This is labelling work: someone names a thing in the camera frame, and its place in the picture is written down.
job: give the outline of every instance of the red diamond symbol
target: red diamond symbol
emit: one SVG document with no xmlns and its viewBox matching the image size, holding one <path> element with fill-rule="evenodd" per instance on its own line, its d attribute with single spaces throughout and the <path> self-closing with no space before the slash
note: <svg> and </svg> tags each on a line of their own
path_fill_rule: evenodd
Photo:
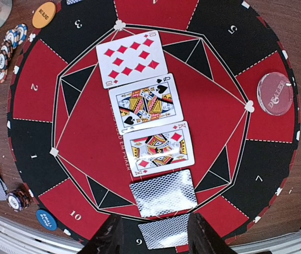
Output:
<svg viewBox="0 0 301 254">
<path fill-rule="evenodd" d="M 139 57 L 146 59 L 148 57 L 148 55 L 150 55 L 148 52 L 145 52 L 144 50 L 142 51 L 142 53 L 139 55 Z"/>
<path fill-rule="evenodd" d="M 175 134 L 171 137 L 171 139 L 174 139 L 175 141 L 178 141 L 181 137 L 182 137 L 182 135 L 177 134 L 177 132 L 175 132 Z"/>
<path fill-rule="evenodd" d="M 134 42 L 130 47 L 134 50 L 137 50 L 139 48 L 140 44 L 137 42 Z"/>
<path fill-rule="evenodd" d="M 115 70 L 113 70 L 108 76 L 110 76 L 111 78 L 115 79 L 118 76 L 118 72 L 116 72 Z"/>
<path fill-rule="evenodd" d="M 144 69 L 145 69 L 145 66 L 141 65 L 140 63 L 135 68 L 135 70 L 137 70 L 139 72 L 143 72 Z"/>
<path fill-rule="evenodd" d="M 149 164 L 149 162 L 142 160 L 141 163 L 139 164 L 141 167 L 145 168 L 147 165 Z"/>
<path fill-rule="evenodd" d="M 158 65 L 159 65 L 158 62 L 155 62 L 154 60 L 152 60 L 148 66 L 149 66 L 150 68 L 156 69 L 156 67 L 157 67 Z"/>
<path fill-rule="evenodd" d="M 148 46 L 148 47 L 150 47 L 150 45 L 152 45 L 153 42 L 154 41 L 152 41 L 152 40 L 146 39 L 143 44 L 146 45 L 146 46 Z"/>
<path fill-rule="evenodd" d="M 116 58 L 115 61 L 113 61 L 113 64 L 117 65 L 117 66 L 120 66 L 121 63 L 123 63 L 123 60 L 120 59 L 120 58 Z"/>
<path fill-rule="evenodd" d="M 113 55 L 114 52 L 115 52 L 114 50 L 108 49 L 104 54 L 105 54 L 106 56 L 111 57 L 111 56 Z"/>
<path fill-rule="evenodd" d="M 118 52 L 120 53 L 124 53 L 128 48 L 126 48 L 125 46 L 120 46 L 120 48 L 118 49 Z"/>
<path fill-rule="evenodd" d="M 132 69 L 125 67 L 124 70 L 122 71 L 122 73 L 128 76 L 132 71 L 133 71 Z"/>
</svg>

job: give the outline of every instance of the poker mat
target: poker mat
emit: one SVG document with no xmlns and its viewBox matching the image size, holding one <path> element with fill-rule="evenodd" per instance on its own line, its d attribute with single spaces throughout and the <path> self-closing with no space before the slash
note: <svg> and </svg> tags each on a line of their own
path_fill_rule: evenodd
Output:
<svg viewBox="0 0 301 254">
<path fill-rule="evenodd" d="M 96 46 L 150 30 L 159 31 L 189 124 L 198 206 L 145 219 L 129 184 L 170 172 L 131 175 Z M 282 116 L 258 102 L 258 83 L 270 72 L 287 76 L 293 88 Z M 245 109 L 249 101 L 254 111 Z M 230 243 L 280 194 L 300 134 L 287 52 L 248 3 L 226 0 L 62 1 L 23 46 L 7 118 L 13 157 L 35 202 L 83 244 L 110 214 L 122 215 L 125 253 L 187 253 L 186 246 L 148 250 L 138 225 L 188 212 L 201 213 Z"/>
</svg>

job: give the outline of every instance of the deck of cards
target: deck of cards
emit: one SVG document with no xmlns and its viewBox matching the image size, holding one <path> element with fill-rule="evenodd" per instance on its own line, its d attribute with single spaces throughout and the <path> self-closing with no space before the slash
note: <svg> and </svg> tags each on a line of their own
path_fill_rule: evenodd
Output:
<svg viewBox="0 0 301 254">
<path fill-rule="evenodd" d="M 175 169 L 193 165 L 195 159 L 189 125 L 184 121 L 175 78 L 168 73 L 159 32 L 149 31 L 103 43 L 96 47 L 96 52 L 103 88 L 109 89 L 133 177 L 171 171 L 165 176 L 131 184 L 141 216 L 159 216 L 196 207 L 190 171 L 174 173 Z M 166 227 L 166 221 L 156 225 Z M 159 239 L 147 233 L 146 224 L 140 229 L 148 248 L 168 247 L 157 244 Z"/>
</svg>

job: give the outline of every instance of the number 2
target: number 2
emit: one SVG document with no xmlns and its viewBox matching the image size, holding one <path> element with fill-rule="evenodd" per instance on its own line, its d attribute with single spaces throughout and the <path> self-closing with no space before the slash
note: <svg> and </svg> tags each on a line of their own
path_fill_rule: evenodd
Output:
<svg viewBox="0 0 301 254">
<path fill-rule="evenodd" d="M 236 31 L 237 31 L 237 27 L 234 26 L 234 25 L 232 25 L 232 26 L 230 27 L 230 29 L 228 30 L 228 32 L 230 32 L 230 34 L 234 34 L 234 32 L 236 32 Z"/>
<path fill-rule="evenodd" d="M 75 214 L 75 213 L 76 213 L 76 211 L 73 211 L 70 215 L 73 216 L 75 218 L 75 220 L 77 220 L 77 221 L 81 220 L 81 218 L 82 218 L 81 215 Z"/>
<path fill-rule="evenodd" d="M 32 86 L 31 86 L 31 88 L 30 89 L 32 89 L 32 90 L 34 90 L 35 92 L 37 92 L 38 91 L 38 89 L 39 89 L 39 86 L 38 85 L 34 85 L 34 84 L 32 84 Z"/>
</svg>

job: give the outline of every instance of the orange button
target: orange button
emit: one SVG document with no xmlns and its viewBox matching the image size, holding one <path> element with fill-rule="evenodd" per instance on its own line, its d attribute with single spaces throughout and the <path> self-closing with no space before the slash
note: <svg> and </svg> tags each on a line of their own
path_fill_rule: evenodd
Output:
<svg viewBox="0 0 301 254">
<path fill-rule="evenodd" d="M 43 28 L 50 23 L 56 13 L 56 6 L 52 2 L 42 4 L 35 12 L 33 17 L 33 26 Z"/>
</svg>

